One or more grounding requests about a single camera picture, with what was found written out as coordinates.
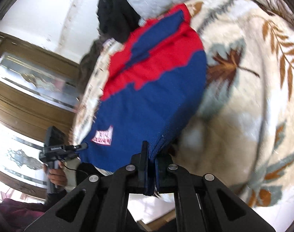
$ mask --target metal rivet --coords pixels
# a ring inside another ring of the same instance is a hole
[[[133,170],[135,170],[135,166],[134,165],[127,165],[126,170],[127,171],[133,171]]]
[[[170,170],[176,170],[178,168],[178,166],[176,164],[169,164],[168,165],[168,169]]]
[[[97,182],[99,180],[99,177],[97,175],[91,175],[89,177],[90,182]]]
[[[215,179],[215,177],[210,173],[205,175],[205,180],[207,180],[207,181],[213,181],[214,179]]]

